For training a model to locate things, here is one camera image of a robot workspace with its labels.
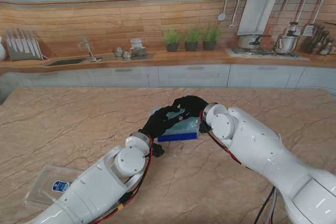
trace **green plant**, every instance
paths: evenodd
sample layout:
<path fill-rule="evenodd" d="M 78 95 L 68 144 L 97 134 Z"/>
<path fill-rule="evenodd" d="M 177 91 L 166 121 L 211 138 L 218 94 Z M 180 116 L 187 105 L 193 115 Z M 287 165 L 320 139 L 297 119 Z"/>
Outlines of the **green plant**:
<path fill-rule="evenodd" d="M 163 36 L 164 36 L 164 42 L 166 44 L 179 43 L 182 38 L 180 31 L 175 30 L 174 26 L 172 26 L 170 29 L 164 30 Z"/>
<path fill-rule="evenodd" d="M 203 39 L 204 41 L 217 41 L 221 35 L 219 27 L 211 26 L 205 30 Z"/>
<path fill-rule="evenodd" d="M 201 39 L 201 31 L 199 29 L 194 29 L 194 27 L 190 27 L 189 31 L 185 31 L 184 40 L 186 42 L 197 42 Z"/>

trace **wire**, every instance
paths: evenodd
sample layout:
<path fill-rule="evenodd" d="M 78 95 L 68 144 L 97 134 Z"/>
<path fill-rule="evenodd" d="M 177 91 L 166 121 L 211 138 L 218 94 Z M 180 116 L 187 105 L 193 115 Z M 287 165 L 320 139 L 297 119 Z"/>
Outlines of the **wire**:
<path fill-rule="evenodd" d="M 150 151 L 150 156 L 149 156 L 149 160 L 148 160 L 148 163 L 146 165 L 146 168 L 143 172 L 143 175 L 139 181 L 139 183 L 137 184 L 137 186 L 131 191 L 132 192 L 132 196 L 130 197 L 130 199 L 128 201 L 125 202 L 125 204 L 120 204 L 117 208 L 115 208 L 112 212 L 110 212 L 108 215 L 106 215 L 104 218 L 101 218 L 101 219 L 98 219 L 96 221 L 94 221 L 92 224 L 97 224 L 97 223 L 100 223 L 101 221 L 103 220 L 107 220 L 109 218 L 111 218 L 113 215 L 115 215 L 118 211 L 120 211 L 124 206 L 126 206 L 129 202 L 131 202 L 131 200 L 137 195 L 145 177 L 146 177 L 146 174 L 148 172 L 148 169 L 151 165 L 151 162 L 152 162 L 152 157 L 153 157 L 153 139 L 148 135 L 150 141 L 151 141 L 151 151 Z"/>
<path fill-rule="evenodd" d="M 272 188 L 270 194 L 268 195 L 268 197 L 267 197 L 267 199 L 265 200 L 263 206 L 261 207 L 261 210 L 259 211 L 259 213 L 258 213 L 258 215 L 257 215 L 257 218 L 256 218 L 256 220 L 254 221 L 254 224 L 257 224 L 257 222 L 258 222 L 258 220 L 259 220 L 259 217 L 260 217 L 262 211 L 264 210 L 264 208 L 266 207 L 267 202 L 269 201 L 269 199 L 271 198 L 272 194 L 274 193 L 274 190 L 275 190 L 275 186 L 273 186 L 273 188 Z"/>
<path fill-rule="evenodd" d="M 266 220 L 264 221 L 264 224 L 268 224 L 268 223 L 272 223 L 272 215 L 274 213 L 274 209 L 275 209 L 275 204 L 277 202 L 277 196 L 278 196 L 278 190 L 275 189 L 274 190 L 274 193 L 273 193 L 273 201 L 272 201 L 272 206 L 271 208 L 269 209 L 269 213 L 267 215 L 267 218 Z"/>
<path fill-rule="evenodd" d="M 202 120 L 202 114 L 203 114 L 203 110 L 200 112 L 200 117 L 199 117 L 199 119 L 200 119 L 200 121 L 201 121 L 201 125 L 204 127 L 204 129 L 205 129 L 205 131 L 206 131 L 206 133 L 209 135 L 209 137 L 211 137 L 211 139 L 220 147 L 220 148 L 222 148 L 224 151 L 226 151 L 230 156 L 231 156 L 231 158 L 234 160 L 234 161 L 236 161 L 239 165 L 243 165 L 244 167 L 246 167 L 247 169 L 249 169 L 249 170 L 251 170 L 250 168 L 248 168 L 247 166 L 245 166 L 244 164 L 242 164 L 236 157 L 235 157 L 235 155 L 233 155 L 230 151 L 229 151 L 229 149 L 225 146 L 225 145 L 223 145 L 223 144 L 221 144 L 214 136 L 212 136 L 212 134 L 208 131 L 208 129 L 206 128 L 206 125 L 204 124 L 204 122 L 203 122 L 203 120 Z"/>

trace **stove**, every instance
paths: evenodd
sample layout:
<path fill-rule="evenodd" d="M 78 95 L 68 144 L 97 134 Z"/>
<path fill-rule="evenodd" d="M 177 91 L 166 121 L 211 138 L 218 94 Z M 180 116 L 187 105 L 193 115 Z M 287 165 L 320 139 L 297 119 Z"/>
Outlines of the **stove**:
<path fill-rule="evenodd" d="M 309 60 L 296 52 L 291 52 L 289 54 L 284 54 L 280 52 L 274 52 L 271 49 L 257 48 L 228 48 L 225 49 L 230 57 L 244 57 L 244 58 L 268 58 L 268 59 L 289 59 L 289 60 Z"/>

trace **kitchen counter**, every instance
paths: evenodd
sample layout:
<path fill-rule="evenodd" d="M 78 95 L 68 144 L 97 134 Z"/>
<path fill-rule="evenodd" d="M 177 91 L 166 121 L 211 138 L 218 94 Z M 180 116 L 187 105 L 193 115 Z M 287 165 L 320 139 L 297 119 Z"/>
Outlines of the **kitchen counter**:
<path fill-rule="evenodd" d="M 46 66 L 56 59 L 49 60 L 22 60 L 0 62 L 0 74 L 6 72 L 52 72 L 60 70 L 91 69 L 91 68 L 122 68 L 122 67 L 147 67 L 147 66 L 174 66 L 174 65 L 202 65 L 202 64 L 251 64 L 251 65 L 284 65 L 284 66 L 306 66 L 336 68 L 335 55 L 309 55 L 300 53 L 310 61 L 287 60 L 287 59 L 256 59 L 230 57 L 225 50 L 195 52 L 178 51 L 166 52 L 157 51 L 150 59 L 121 61 L 115 57 L 106 56 L 100 62 L 79 63 L 62 66 Z"/>
<path fill-rule="evenodd" d="M 0 223 L 39 213 L 22 200 L 43 166 L 86 169 L 140 129 L 152 108 L 188 94 L 244 109 L 303 161 L 336 173 L 336 100 L 324 90 L 20 88 L 0 106 Z M 105 223 L 253 223 L 271 190 L 261 175 L 206 134 L 163 148 L 134 201 Z M 283 203 L 279 196 L 274 223 L 290 224 Z"/>

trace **black glove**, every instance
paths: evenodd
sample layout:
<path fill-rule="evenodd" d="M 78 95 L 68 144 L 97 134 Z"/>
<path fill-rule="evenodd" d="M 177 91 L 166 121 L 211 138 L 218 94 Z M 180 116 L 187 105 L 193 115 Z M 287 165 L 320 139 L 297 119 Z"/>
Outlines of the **black glove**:
<path fill-rule="evenodd" d="M 174 101 L 172 107 L 185 109 L 183 119 L 190 117 L 198 118 L 201 111 L 208 105 L 206 101 L 194 95 L 178 98 Z"/>
<path fill-rule="evenodd" d="M 139 130 L 139 132 L 149 135 L 153 139 L 163 135 L 167 129 L 173 127 L 176 123 L 183 119 L 181 116 L 183 116 L 185 113 L 168 119 L 168 112 L 178 111 L 180 111 L 178 108 L 172 106 L 167 106 L 155 111 L 155 113 L 148 118 L 147 123 L 141 130 Z"/>

